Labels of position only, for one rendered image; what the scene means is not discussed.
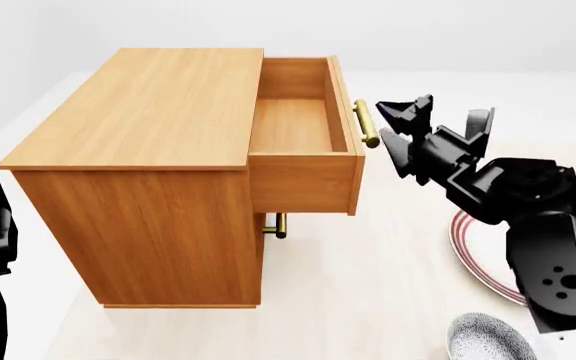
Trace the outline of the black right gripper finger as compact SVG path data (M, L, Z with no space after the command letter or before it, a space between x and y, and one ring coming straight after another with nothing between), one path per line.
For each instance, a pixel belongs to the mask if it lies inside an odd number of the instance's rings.
M414 164L410 159L410 146L412 143L389 128L381 128L379 135L398 176L401 179L407 176L416 176Z
M396 134L423 137L430 125L433 96L422 95L411 102L379 101L376 109Z

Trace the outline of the wooden drawer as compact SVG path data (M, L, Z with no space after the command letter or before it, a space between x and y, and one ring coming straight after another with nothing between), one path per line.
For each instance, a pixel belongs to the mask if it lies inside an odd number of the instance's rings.
M264 59L248 156L255 211L355 215L364 164L337 57Z

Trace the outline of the black speckled white bowl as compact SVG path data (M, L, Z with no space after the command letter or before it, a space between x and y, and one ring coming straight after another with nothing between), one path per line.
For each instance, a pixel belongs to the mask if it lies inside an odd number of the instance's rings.
M509 324L482 313L467 313L450 323L449 360L537 360L526 339Z

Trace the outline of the wooden cabinet body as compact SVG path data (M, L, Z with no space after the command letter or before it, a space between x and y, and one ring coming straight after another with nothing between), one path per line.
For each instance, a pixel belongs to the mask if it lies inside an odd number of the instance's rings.
M123 48L0 161L108 307L252 308L259 49Z

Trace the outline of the white plate with red rings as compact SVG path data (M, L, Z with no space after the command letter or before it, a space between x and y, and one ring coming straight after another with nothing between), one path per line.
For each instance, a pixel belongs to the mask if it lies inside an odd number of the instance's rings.
M448 236L454 254L470 274L497 295L526 307L506 260L508 224L485 224L463 210L453 216Z

